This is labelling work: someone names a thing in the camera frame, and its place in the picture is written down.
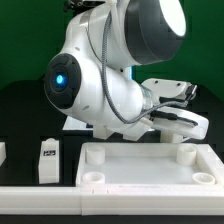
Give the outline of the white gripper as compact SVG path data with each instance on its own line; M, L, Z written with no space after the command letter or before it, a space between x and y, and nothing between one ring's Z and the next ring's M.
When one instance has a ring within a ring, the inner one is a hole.
M209 121L193 112L172 107L162 107L150 114L152 128L202 140L205 138Z

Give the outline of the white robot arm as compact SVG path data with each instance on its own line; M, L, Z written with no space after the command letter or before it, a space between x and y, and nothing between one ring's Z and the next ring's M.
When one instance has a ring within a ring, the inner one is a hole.
M104 0L74 17L48 65L45 93L62 113L91 124L96 138L117 132L136 141L149 129L194 139L209 121L184 108L189 82L126 75L132 66L167 61L179 50L186 21L179 0Z

